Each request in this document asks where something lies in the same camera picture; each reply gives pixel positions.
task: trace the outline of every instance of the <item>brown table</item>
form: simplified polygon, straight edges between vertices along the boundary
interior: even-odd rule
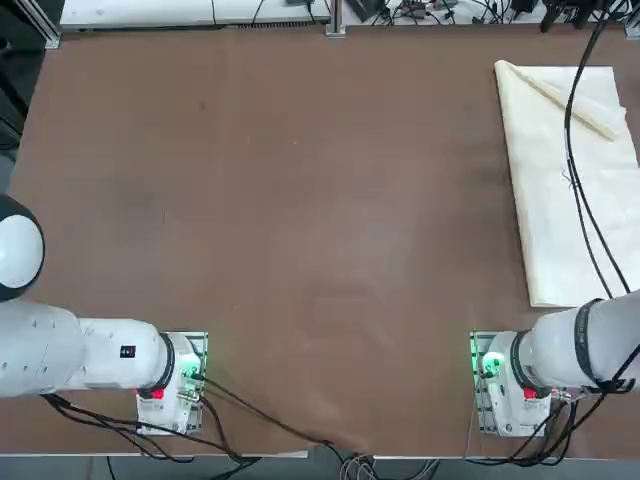
[[[210,375],[341,445],[462,456],[469,331],[536,318],[493,63],[575,64],[587,35],[513,25],[69,39],[47,55],[13,181],[47,240],[29,296],[205,329]],[[636,136],[638,58],[620,30],[593,56],[615,67]],[[135,415],[132,392],[71,397]],[[305,446],[218,403],[245,452]],[[640,458],[636,403],[607,400],[572,455]],[[132,451],[37,398],[0,402],[0,424],[3,452]],[[472,431],[469,454],[513,450]]]

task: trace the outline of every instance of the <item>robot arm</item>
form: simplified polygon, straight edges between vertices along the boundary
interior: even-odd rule
[[[553,390],[606,385],[640,345],[639,312],[636,291],[544,315],[528,331],[497,333],[478,365],[495,424],[488,431],[530,436],[549,414]],[[616,388],[637,390],[638,378],[636,357]]]
[[[17,299],[40,274],[44,251],[33,214],[0,195],[0,397],[135,389],[141,422],[197,430],[204,387],[192,374],[204,375],[206,334],[189,338],[138,320],[77,318]]]

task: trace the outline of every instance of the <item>white towel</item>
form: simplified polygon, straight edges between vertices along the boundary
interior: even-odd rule
[[[566,163],[564,109],[576,68],[499,61],[495,71],[531,305],[573,307],[605,298],[584,244]],[[571,143],[587,200],[631,289],[637,289],[640,169],[611,67],[585,69],[573,110]],[[623,295],[586,213],[585,222],[611,291]]]

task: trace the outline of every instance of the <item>green led light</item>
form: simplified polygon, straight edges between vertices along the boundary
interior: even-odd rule
[[[482,370],[487,378],[498,375],[500,365],[504,362],[504,355],[496,352],[487,352],[482,358]]]

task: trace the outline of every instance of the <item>red button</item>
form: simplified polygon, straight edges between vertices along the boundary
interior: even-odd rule
[[[524,392],[524,398],[526,400],[533,400],[537,397],[536,391],[533,388],[524,388],[522,391]]]

